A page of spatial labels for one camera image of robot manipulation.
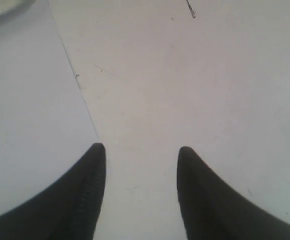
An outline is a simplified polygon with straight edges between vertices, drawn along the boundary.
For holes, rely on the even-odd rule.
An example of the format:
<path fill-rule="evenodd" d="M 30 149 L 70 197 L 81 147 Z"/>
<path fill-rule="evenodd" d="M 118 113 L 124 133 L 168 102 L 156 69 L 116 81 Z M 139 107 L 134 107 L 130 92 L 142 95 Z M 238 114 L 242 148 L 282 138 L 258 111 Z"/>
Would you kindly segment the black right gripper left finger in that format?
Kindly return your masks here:
<path fill-rule="evenodd" d="M 0 215 L 0 240 L 93 239 L 105 182 L 105 147 L 95 143 L 56 182 Z"/>

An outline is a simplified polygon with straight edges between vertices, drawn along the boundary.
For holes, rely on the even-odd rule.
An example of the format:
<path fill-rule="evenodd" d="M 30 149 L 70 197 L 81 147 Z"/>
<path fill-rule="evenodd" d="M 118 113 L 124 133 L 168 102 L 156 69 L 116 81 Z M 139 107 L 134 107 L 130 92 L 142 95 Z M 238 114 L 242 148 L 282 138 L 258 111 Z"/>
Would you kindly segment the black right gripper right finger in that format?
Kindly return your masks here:
<path fill-rule="evenodd" d="M 232 189 L 188 146 L 178 154 L 177 193 L 189 240 L 290 240 L 290 224 Z"/>

